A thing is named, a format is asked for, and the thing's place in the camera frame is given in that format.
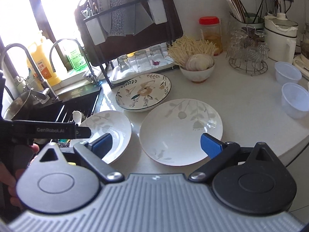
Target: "window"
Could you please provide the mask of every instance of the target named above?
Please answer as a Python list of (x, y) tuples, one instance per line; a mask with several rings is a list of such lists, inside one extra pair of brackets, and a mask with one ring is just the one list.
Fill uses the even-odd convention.
[[(0, 17), (0, 36), (4, 46), (21, 43), (29, 46), (39, 27), (34, 18), (29, 0), (0, 0), (3, 13)], [(27, 57), (18, 47), (8, 51), (8, 55), (21, 77), (28, 76)]]
[(79, 0), (41, 0), (55, 38), (77, 38), (82, 44), (74, 11)]
[[(4, 46), (21, 43), (28, 47), (34, 42), (40, 30), (53, 42), (61, 38), (76, 38), (83, 46), (74, 17), (79, 0), (0, 0), (0, 2), (5, 4), (3, 15), (0, 17), (0, 36)], [(24, 51), (14, 47), (8, 51), (8, 55), (18, 74), (27, 77), (27, 57)]]

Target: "countertop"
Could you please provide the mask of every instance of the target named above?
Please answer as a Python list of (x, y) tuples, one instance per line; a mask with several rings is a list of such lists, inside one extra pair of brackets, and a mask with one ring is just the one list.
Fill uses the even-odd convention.
[[(192, 98), (211, 105), (223, 122), (222, 141), (234, 141), (244, 147), (253, 147), (264, 141), (283, 164), (287, 165), (309, 142), (309, 115), (301, 120), (290, 118), (281, 108), (281, 86), (276, 82), (274, 61), (268, 59), (268, 71), (249, 76), (234, 70), (225, 54), (215, 57), (213, 74), (203, 84), (188, 81), (179, 69), (165, 72), (172, 83), (166, 101)], [(299, 82), (307, 89), (307, 80)], [(124, 153), (111, 164), (128, 176), (130, 173), (185, 173), (189, 175), (209, 159), (196, 164), (172, 167), (149, 158), (139, 142), (139, 130), (150, 111), (134, 113), (120, 108), (115, 100), (119, 87), (103, 85), (104, 99), (100, 111), (123, 112), (132, 123), (132, 137)]]

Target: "human hand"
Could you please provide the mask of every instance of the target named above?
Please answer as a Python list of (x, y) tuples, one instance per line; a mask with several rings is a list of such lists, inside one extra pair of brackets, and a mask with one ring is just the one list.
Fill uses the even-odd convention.
[[(39, 146), (36, 145), (36, 144), (33, 144), (32, 146), (30, 146), (31, 149), (33, 150), (34, 153), (38, 153), (39, 152)], [(16, 179), (18, 180), (21, 175), (23, 174), (23, 172), (25, 171), (25, 169), (19, 169), (19, 170), (16, 170), (15, 172), (15, 177), (14, 178), (10, 172), (7, 170), (7, 168), (5, 167), (5, 165), (0, 162), (0, 182), (8, 185), (8, 190), (9, 190), (9, 193), (10, 195), (12, 196), (10, 198), (10, 202), (13, 206), (16, 206), (16, 207), (22, 207), (18, 197), (17, 197), (17, 194), (16, 194)]]

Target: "floral plate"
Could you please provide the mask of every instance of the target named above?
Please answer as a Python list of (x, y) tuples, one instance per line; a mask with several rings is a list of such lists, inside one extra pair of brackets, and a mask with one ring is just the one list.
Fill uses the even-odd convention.
[(223, 124), (219, 113), (199, 100), (176, 99), (161, 104), (147, 115), (139, 139), (153, 160), (185, 166), (207, 157), (200, 147), (203, 133), (221, 140)]
[(91, 117), (84, 120), (80, 126), (89, 127), (91, 129), (91, 137), (72, 139), (70, 147), (73, 147), (77, 142), (95, 141), (105, 133), (110, 133), (112, 135), (112, 149), (102, 159), (107, 164), (115, 161), (124, 152), (131, 139), (131, 122), (127, 116), (121, 112), (104, 111), (93, 114)]
[(143, 112), (163, 103), (171, 81), (162, 74), (150, 73), (126, 82), (116, 94), (117, 104), (126, 110)]

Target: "electric kettle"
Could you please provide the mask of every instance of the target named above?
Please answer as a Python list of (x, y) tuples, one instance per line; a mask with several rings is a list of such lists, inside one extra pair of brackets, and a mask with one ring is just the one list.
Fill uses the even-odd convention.
[(268, 57), (291, 64), (296, 48), (298, 23), (288, 20), (285, 13), (278, 13), (277, 17), (268, 15), (264, 19)]

